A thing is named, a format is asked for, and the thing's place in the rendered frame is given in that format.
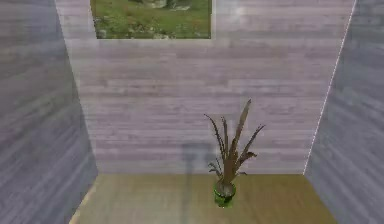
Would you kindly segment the window with green view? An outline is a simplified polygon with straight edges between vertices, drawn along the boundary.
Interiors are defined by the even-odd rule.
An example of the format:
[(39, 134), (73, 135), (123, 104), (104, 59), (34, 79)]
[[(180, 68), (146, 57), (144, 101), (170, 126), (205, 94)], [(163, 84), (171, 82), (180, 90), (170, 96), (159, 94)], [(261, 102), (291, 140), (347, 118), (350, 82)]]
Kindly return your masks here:
[(90, 0), (97, 39), (211, 39), (212, 0)]

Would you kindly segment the brown plant in green pot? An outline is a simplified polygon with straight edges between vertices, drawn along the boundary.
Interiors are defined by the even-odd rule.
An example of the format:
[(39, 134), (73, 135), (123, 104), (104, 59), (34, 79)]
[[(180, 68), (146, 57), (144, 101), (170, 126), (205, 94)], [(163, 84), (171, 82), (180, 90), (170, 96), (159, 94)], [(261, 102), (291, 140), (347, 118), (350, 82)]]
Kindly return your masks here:
[(221, 117), (223, 125), (223, 134), (219, 133), (219, 128), (216, 122), (209, 116), (206, 117), (211, 122), (216, 137), (221, 162), (218, 158), (215, 158), (214, 162), (209, 162), (208, 167), (210, 172), (214, 172), (218, 180), (213, 185), (214, 202), (220, 208), (228, 207), (237, 192), (236, 185), (233, 183), (234, 179), (239, 175), (246, 175), (246, 172), (240, 171), (241, 166), (251, 158), (256, 158), (257, 154), (250, 150), (253, 142), (256, 140), (257, 135), (265, 127), (264, 124), (260, 124), (250, 137), (247, 144), (244, 146), (243, 151), (238, 151), (238, 143), (248, 117), (250, 105), (252, 100), (249, 99), (240, 115), (238, 125), (235, 130), (235, 135), (232, 141), (229, 141), (228, 124), (224, 116)]

